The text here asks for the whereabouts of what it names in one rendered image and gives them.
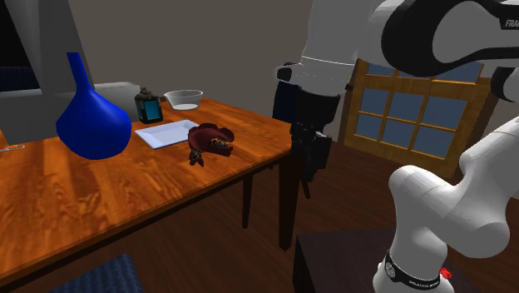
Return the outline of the clear glass bowl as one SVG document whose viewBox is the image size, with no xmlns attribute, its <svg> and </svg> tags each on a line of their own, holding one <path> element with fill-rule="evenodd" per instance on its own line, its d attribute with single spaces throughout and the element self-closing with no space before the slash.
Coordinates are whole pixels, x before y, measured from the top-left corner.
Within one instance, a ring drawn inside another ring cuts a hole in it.
<svg viewBox="0 0 519 293">
<path fill-rule="evenodd" d="M 174 110 L 189 111 L 200 105 L 202 91 L 199 90 L 176 90 L 164 94 L 166 100 Z"/>
</svg>

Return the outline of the wooden framed window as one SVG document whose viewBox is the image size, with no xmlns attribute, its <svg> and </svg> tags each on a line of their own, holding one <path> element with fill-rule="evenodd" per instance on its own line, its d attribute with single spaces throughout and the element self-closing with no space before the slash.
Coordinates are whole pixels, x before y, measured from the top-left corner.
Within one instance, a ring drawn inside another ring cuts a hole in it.
<svg viewBox="0 0 519 293">
<path fill-rule="evenodd" d="M 479 62 L 415 77 L 358 60 L 344 97 L 339 143 L 458 181 L 459 157 L 482 138 L 497 105 L 490 76 Z"/>
</svg>

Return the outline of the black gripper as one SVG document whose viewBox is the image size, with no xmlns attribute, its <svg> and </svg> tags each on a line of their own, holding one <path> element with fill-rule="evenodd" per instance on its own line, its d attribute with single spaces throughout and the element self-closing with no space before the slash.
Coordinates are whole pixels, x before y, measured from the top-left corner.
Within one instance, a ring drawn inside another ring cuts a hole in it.
<svg viewBox="0 0 519 293">
<path fill-rule="evenodd" d="M 312 168 L 324 169 L 327 165 L 333 140 L 325 134 L 324 127 L 334 120 L 340 95 L 325 96 L 299 89 L 295 101 L 294 120 L 289 130 L 291 154 L 299 159 L 299 179 L 305 197 L 310 199 Z"/>
</svg>

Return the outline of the wooden table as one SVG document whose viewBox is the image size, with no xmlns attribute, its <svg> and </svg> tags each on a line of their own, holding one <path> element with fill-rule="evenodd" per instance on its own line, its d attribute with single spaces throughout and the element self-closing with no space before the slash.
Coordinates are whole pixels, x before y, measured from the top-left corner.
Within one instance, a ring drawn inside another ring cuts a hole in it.
<svg viewBox="0 0 519 293">
<path fill-rule="evenodd" d="M 0 153 L 0 293 L 289 155 L 287 122 L 210 99 L 163 111 L 165 122 L 229 128 L 232 154 L 192 166 L 186 143 L 153 149 L 138 135 L 140 122 L 125 151 L 106 160 L 81 158 L 58 138 Z"/>
</svg>

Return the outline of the dark red creature figure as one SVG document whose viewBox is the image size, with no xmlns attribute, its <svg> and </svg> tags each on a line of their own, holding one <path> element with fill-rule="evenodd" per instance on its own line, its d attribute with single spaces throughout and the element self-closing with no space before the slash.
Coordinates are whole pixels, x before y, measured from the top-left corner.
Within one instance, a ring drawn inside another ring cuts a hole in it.
<svg viewBox="0 0 519 293">
<path fill-rule="evenodd" d="M 188 131 L 190 165 L 203 166 L 202 154 L 204 152 L 229 157 L 233 151 L 230 143 L 234 140 L 235 134 L 229 128 L 218 127 L 214 123 L 202 123 L 197 127 L 192 127 Z"/>
</svg>

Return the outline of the dark lantern with blue panel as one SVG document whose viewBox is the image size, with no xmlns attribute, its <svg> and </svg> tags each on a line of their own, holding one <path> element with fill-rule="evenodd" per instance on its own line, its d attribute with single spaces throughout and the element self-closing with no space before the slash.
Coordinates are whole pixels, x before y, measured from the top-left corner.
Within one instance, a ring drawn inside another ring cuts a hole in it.
<svg viewBox="0 0 519 293">
<path fill-rule="evenodd" d="M 144 124 L 163 121 L 160 98 L 142 87 L 135 96 L 136 110 L 139 120 Z"/>
</svg>

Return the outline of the blue cushioned seat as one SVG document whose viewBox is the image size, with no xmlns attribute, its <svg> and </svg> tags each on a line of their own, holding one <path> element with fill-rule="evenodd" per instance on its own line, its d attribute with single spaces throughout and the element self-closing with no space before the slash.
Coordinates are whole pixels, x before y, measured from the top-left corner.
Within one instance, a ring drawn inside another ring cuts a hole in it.
<svg viewBox="0 0 519 293">
<path fill-rule="evenodd" d="M 48 293 L 144 293 L 132 259 L 121 254 Z"/>
</svg>

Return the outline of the white rectangular plate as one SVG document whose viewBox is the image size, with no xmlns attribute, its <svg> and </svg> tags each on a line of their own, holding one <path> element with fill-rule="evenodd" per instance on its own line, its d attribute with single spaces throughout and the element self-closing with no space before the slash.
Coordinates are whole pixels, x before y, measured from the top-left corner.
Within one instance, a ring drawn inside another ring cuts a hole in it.
<svg viewBox="0 0 519 293">
<path fill-rule="evenodd" d="M 190 120 L 182 120 L 135 130 L 135 134 L 151 148 L 159 149 L 187 141 L 189 130 L 197 126 L 198 124 Z"/>
</svg>

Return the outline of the blue long-necked vase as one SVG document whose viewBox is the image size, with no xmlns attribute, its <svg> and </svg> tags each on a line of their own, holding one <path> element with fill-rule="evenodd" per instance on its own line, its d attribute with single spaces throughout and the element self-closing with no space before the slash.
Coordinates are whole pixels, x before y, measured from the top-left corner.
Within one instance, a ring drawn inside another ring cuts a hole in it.
<svg viewBox="0 0 519 293">
<path fill-rule="evenodd" d="M 131 119 L 93 89 L 79 52 L 69 52 L 67 58 L 76 92 L 56 121 L 57 135 L 72 152 L 89 160 L 120 154 L 131 138 Z"/>
</svg>

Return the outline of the dark robot stand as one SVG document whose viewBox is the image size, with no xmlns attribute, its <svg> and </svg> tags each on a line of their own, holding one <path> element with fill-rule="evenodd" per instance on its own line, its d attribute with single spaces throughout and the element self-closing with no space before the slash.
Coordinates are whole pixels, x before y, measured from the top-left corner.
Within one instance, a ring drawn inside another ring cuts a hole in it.
<svg viewBox="0 0 519 293">
<path fill-rule="evenodd" d="M 425 227 L 397 225 L 297 236 L 295 293 L 483 293 Z"/>
</svg>

